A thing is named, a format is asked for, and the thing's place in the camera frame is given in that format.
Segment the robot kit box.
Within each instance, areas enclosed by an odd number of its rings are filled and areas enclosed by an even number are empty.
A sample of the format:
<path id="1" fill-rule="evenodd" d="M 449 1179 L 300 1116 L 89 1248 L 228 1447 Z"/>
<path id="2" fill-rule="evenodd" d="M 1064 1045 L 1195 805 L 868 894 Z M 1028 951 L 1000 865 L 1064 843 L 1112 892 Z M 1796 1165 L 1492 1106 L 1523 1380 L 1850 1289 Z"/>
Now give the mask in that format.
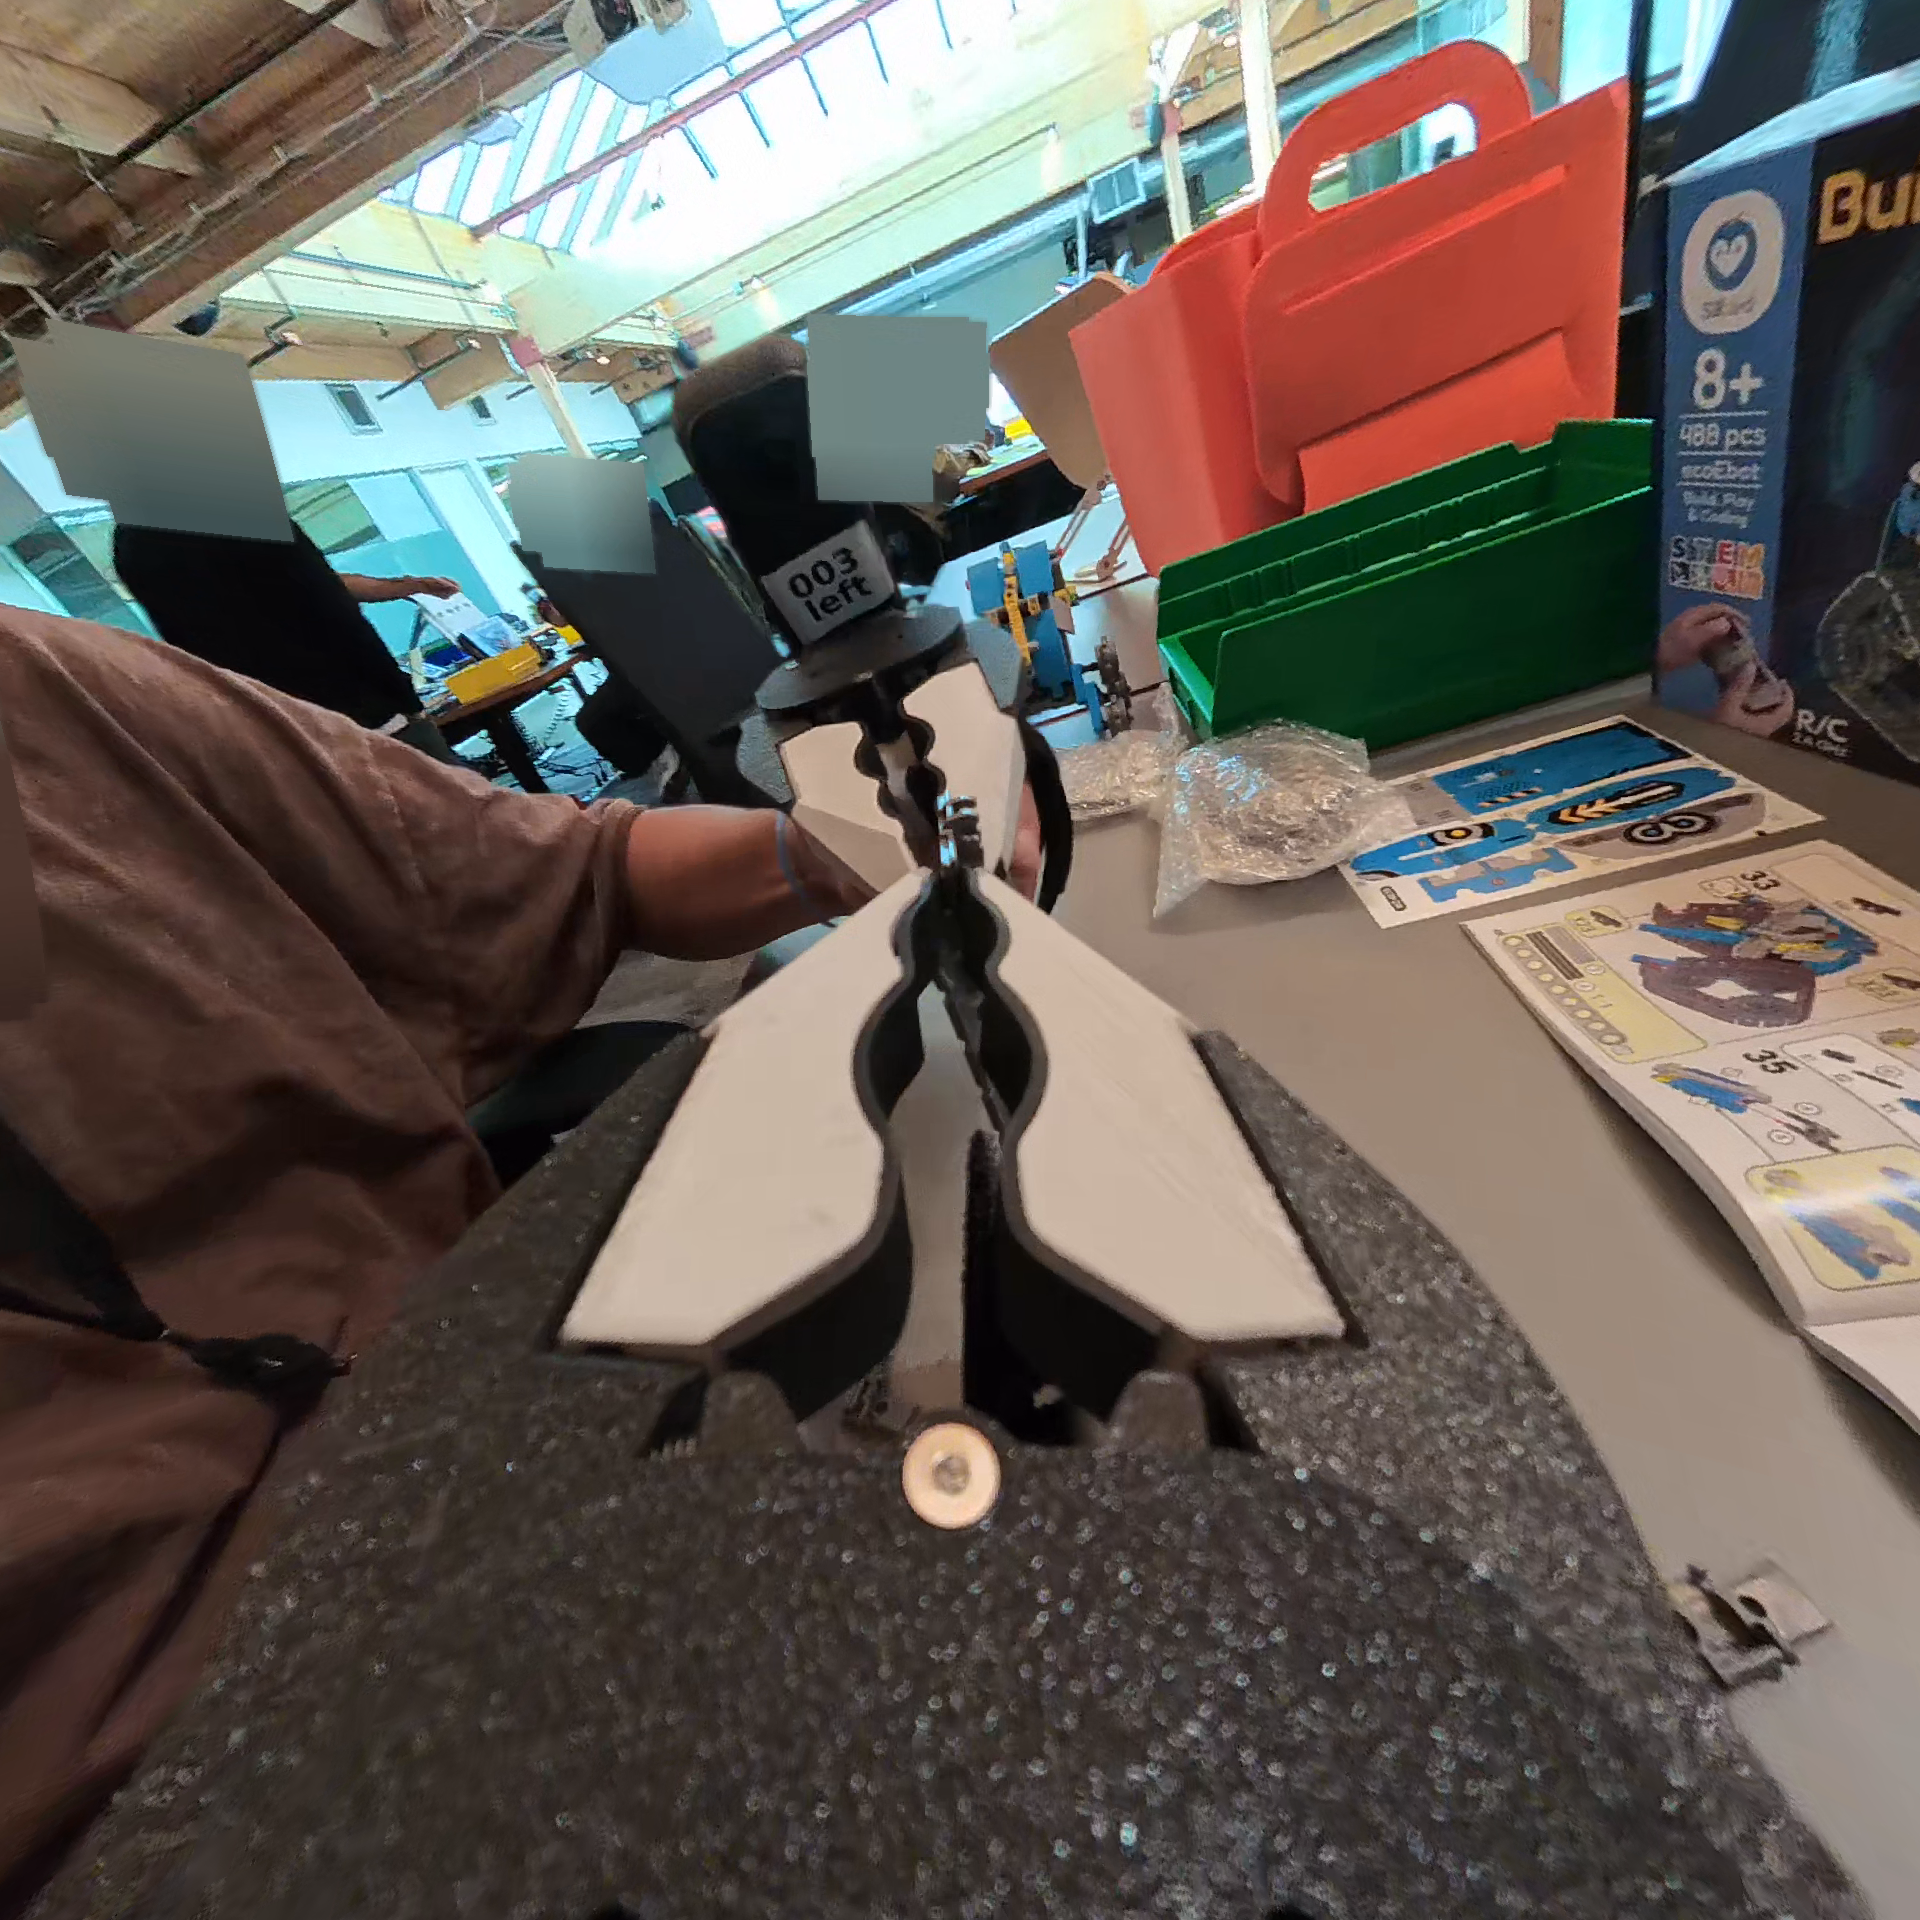
<path id="1" fill-rule="evenodd" d="M 1918 781 L 1918 79 L 1662 190 L 1656 698 Z"/>

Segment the crumpled clear plastic bag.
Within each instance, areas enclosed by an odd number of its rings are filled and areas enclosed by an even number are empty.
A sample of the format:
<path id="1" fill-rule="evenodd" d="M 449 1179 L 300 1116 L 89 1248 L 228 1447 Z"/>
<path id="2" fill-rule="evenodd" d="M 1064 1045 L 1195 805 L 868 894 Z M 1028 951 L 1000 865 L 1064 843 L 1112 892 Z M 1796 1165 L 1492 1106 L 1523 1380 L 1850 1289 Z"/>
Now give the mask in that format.
<path id="1" fill-rule="evenodd" d="M 1201 743 L 1119 733 L 1070 749 L 1063 778 L 1074 822 L 1142 813 L 1161 827 L 1157 921 L 1212 887 L 1308 880 L 1417 831 L 1362 740 L 1293 722 Z"/>

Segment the green storage bin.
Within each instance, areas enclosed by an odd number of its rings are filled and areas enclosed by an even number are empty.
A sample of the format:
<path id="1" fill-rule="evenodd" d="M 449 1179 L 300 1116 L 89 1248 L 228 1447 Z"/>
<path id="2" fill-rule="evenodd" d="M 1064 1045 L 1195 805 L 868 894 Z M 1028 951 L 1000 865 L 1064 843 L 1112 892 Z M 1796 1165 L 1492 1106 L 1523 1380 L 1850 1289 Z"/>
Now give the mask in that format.
<path id="1" fill-rule="evenodd" d="M 1172 562 L 1159 652 L 1199 739 L 1391 751 L 1648 670 L 1651 420 L 1567 420 Z"/>

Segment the grey desk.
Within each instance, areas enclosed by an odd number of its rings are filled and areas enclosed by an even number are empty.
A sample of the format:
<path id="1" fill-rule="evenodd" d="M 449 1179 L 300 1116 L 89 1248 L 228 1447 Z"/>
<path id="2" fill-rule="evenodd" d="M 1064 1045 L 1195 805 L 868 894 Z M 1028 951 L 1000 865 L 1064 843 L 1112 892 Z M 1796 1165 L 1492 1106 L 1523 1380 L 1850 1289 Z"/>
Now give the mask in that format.
<path id="1" fill-rule="evenodd" d="M 1371 1341 L 1233 1362 L 1261 1454 L 1027 1452 L 982 1545 L 853 1576 L 687 1916 L 1917 1916 L 1917 1440 L 1465 925 L 1334 877 L 1064 921 L 1224 1024 Z M 1832 1620 L 1718 1688 L 1666 1581 Z"/>

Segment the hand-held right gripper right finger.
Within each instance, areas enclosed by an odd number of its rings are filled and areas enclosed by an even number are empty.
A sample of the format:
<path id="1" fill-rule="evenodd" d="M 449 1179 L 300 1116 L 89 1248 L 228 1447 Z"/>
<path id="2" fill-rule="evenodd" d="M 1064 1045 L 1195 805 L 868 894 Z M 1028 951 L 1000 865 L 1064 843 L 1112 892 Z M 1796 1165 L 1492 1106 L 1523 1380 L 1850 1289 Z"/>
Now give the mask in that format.
<path id="1" fill-rule="evenodd" d="M 1346 1339 L 1199 1029 L 997 877 L 969 877 L 969 1062 L 984 1299 L 1032 1387 L 1108 1421 L 1142 1375 Z"/>

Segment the person's left forearm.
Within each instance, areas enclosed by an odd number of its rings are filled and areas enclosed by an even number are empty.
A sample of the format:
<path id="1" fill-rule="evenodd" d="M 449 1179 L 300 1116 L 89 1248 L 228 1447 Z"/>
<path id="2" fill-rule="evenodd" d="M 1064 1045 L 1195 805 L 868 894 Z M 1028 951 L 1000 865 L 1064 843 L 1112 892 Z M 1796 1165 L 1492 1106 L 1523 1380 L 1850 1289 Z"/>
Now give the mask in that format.
<path id="1" fill-rule="evenodd" d="M 624 878 L 632 944 L 662 959 L 720 963 L 814 926 L 774 811 L 641 811 Z"/>

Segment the blue building-block model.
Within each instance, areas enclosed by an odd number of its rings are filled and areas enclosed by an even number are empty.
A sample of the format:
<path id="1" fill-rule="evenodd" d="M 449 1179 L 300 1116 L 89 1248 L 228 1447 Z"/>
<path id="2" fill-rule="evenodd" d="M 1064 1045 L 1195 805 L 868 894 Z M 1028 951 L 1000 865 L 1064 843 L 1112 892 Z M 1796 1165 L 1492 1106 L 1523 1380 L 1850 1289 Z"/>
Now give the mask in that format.
<path id="1" fill-rule="evenodd" d="M 967 566 L 973 614 L 1009 635 L 1021 657 L 1027 693 L 1023 712 L 1035 725 L 1079 712 L 1092 740 L 1135 726 L 1137 693 L 1116 646 L 1098 638 L 1092 658 L 1074 655 L 1074 611 L 1080 587 L 1069 578 L 1060 551 L 1047 541 L 1000 543 Z"/>

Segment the blue sticker sheet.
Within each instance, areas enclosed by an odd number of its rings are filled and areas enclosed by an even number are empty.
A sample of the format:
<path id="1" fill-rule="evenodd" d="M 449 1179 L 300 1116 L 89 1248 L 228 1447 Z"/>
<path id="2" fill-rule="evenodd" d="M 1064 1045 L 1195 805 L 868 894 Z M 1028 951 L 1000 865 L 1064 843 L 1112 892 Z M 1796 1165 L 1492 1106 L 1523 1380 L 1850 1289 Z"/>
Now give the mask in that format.
<path id="1" fill-rule="evenodd" d="M 1822 816 L 1614 715 L 1392 783 L 1408 827 L 1339 875 L 1380 929 L 1721 855 Z"/>

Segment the pile of grey track links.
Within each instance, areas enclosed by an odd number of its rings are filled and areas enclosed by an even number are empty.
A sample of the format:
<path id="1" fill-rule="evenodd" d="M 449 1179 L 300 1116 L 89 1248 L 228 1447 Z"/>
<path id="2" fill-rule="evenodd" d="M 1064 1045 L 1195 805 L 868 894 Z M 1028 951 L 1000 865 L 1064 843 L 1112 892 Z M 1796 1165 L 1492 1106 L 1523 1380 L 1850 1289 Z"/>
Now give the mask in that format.
<path id="1" fill-rule="evenodd" d="M 1783 1679 L 1803 1662 L 1803 1646 L 1832 1631 L 1831 1616 L 1775 1555 L 1737 1582 L 1688 1566 L 1664 1581 L 1664 1596 L 1725 1693 Z"/>

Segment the red storage bin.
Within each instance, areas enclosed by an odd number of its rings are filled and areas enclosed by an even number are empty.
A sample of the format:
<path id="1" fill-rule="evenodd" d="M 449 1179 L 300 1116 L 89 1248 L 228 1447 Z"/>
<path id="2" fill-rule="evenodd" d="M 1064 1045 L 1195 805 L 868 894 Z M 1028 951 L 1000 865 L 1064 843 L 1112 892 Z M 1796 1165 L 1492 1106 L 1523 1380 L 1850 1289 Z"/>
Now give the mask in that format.
<path id="1" fill-rule="evenodd" d="M 1151 572 L 1618 400 L 1630 85 L 1453 40 L 1315 107 L 1261 201 L 1070 334 Z"/>

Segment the instruction booklet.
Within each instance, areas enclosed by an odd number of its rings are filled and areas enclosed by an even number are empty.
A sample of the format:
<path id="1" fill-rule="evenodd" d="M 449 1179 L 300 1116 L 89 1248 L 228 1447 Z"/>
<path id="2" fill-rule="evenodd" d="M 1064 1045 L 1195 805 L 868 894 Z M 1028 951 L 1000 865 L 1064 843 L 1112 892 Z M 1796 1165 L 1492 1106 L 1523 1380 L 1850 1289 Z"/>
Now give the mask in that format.
<path id="1" fill-rule="evenodd" d="M 1812 841 L 1465 931 L 1800 1339 L 1918 1428 L 1917 890 Z"/>

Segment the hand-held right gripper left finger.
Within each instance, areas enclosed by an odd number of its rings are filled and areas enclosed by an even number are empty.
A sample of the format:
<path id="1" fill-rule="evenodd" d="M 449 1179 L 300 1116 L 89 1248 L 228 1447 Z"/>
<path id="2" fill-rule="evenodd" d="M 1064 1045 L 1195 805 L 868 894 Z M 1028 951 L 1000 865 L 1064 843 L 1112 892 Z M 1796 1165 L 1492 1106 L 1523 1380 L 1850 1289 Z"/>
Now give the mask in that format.
<path id="1" fill-rule="evenodd" d="M 884 1362 L 915 1255 L 890 1120 L 925 1067 L 907 877 L 714 1020 L 563 1350 L 757 1375 L 806 1421 Z"/>

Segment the cardboard box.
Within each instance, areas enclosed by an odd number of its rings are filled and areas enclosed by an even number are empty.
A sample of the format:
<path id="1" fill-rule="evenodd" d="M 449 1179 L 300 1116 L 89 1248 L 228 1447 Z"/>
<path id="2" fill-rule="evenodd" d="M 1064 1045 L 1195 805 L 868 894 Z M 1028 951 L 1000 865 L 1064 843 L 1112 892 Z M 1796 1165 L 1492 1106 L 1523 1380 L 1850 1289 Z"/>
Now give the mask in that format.
<path id="1" fill-rule="evenodd" d="M 1098 495 L 1108 461 L 1072 348 L 1072 332 L 1129 299 L 1130 285 L 1094 273 L 988 342 L 988 368 L 1055 468 L 1080 493 Z"/>

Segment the person's left hand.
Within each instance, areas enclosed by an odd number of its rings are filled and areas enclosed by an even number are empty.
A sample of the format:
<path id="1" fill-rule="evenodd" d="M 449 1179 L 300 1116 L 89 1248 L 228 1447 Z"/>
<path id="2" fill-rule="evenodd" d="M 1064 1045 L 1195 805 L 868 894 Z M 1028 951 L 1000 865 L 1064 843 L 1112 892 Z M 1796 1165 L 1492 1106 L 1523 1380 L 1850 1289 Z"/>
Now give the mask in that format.
<path id="1" fill-rule="evenodd" d="M 797 824 L 792 816 L 788 819 L 803 849 L 800 861 L 804 862 L 806 878 L 820 907 L 830 911 L 830 919 L 820 925 L 844 921 L 877 901 L 880 888 L 873 880 L 860 877 L 818 837 Z"/>

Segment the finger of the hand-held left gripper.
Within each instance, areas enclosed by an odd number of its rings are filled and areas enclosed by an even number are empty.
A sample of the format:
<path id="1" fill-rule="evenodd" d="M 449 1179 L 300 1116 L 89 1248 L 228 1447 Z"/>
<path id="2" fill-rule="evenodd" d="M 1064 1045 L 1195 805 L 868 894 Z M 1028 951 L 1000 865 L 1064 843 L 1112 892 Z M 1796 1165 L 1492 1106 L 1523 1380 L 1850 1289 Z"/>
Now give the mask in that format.
<path id="1" fill-rule="evenodd" d="M 1011 880 L 1021 845 L 1027 756 L 1017 720 L 984 668 L 967 660 L 913 690 L 913 720 L 928 730 L 927 765 L 947 800 L 973 802 L 980 865 Z"/>
<path id="2" fill-rule="evenodd" d="M 792 793 L 792 819 L 804 834 L 873 892 L 920 870 L 884 783 L 858 765 L 868 746 L 858 722 L 813 726 L 781 740 L 781 768 Z"/>

